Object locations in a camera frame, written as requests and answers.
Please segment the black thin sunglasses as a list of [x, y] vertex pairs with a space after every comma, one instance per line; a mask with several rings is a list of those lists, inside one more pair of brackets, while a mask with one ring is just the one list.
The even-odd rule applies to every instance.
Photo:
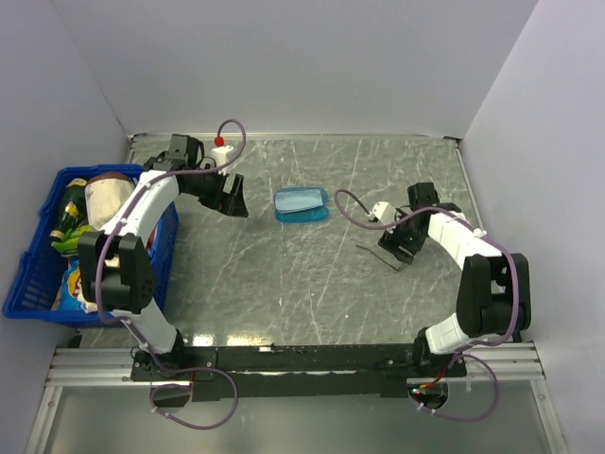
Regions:
[[401, 271], [406, 266], [407, 263], [403, 261], [399, 261], [394, 255], [385, 251], [383, 248], [379, 246], [365, 246], [362, 244], [356, 244], [355, 247], [363, 252], [371, 255], [375, 259], [377, 259], [382, 264], [386, 265], [390, 269], [394, 271]]

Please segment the light blue cleaning cloth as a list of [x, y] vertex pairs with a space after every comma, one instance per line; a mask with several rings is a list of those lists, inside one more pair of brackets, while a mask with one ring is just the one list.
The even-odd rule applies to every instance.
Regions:
[[284, 188], [275, 194], [274, 203], [278, 212], [301, 212], [322, 206], [323, 196], [315, 187]]

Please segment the blue translucent glasses case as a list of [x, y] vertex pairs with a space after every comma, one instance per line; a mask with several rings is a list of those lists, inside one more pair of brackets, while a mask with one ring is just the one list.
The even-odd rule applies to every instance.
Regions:
[[320, 222], [329, 217], [327, 192], [316, 186], [288, 187], [273, 198], [274, 216], [282, 223]]

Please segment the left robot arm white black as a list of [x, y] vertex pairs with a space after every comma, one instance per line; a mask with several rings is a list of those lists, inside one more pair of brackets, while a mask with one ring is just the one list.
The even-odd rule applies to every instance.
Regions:
[[206, 151], [189, 135], [175, 134], [167, 150], [148, 159], [138, 183], [104, 226], [78, 241], [82, 293], [96, 305], [104, 324], [123, 324], [140, 350], [153, 358], [153, 369], [167, 380], [185, 372], [181, 332], [156, 300], [156, 276], [146, 244], [165, 210], [180, 195], [190, 195], [218, 213], [245, 218], [244, 177], [230, 174], [243, 144], [228, 146], [221, 136]]

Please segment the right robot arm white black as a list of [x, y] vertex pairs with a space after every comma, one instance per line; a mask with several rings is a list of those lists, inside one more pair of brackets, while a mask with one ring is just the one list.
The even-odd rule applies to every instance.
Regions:
[[415, 216], [387, 201], [371, 209], [369, 220], [387, 227], [378, 245], [410, 265], [430, 239], [461, 270], [454, 313], [422, 329], [413, 342], [414, 369], [433, 376], [455, 353], [477, 343], [507, 341], [530, 327], [529, 264], [523, 254], [505, 255], [493, 246], [456, 204], [440, 201], [434, 184], [413, 184], [407, 195]]

